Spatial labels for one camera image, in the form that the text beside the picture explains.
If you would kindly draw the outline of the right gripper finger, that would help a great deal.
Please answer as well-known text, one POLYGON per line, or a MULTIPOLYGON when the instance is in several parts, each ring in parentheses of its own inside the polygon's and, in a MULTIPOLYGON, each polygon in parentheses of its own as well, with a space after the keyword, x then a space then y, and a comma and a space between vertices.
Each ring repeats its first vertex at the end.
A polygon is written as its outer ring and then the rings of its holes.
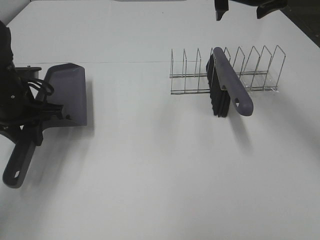
POLYGON ((223 15, 229 10, 229 1, 228 0, 215 0, 215 16, 216 20, 220 21, 223 15))
POLYGON ((261 19, 274 11, 284 9, 287 5, 287 0, 261 0, 256 10, 257 19, 261 19))

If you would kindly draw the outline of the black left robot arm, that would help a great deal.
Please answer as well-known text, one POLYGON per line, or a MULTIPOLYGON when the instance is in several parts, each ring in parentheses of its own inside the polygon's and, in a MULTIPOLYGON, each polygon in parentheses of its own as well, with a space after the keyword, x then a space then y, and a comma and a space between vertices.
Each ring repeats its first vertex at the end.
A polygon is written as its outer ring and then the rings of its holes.
POLYGON ((0 24, 0 134, 14 144, 23 136, 36 145, 43 141, 42 123, 50 120, 69 120, 64 105, 48 98, 56 93, 54 85, 17 69, 14 64, 11 29, 0 24))

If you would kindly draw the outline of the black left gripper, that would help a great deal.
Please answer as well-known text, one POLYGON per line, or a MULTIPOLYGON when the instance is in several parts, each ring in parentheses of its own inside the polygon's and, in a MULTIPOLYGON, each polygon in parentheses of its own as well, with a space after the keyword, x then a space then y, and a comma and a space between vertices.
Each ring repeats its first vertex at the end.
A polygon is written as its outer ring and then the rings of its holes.
POLYGON ((0 105, 0 134, 5 137, 17 137, 22 131, 24 141, 33 142, 36 146, 43 143, 43 120, 57 118, 70 120, 63 104, 52 104, 34 100, 29 103, 13 101, 0 105))

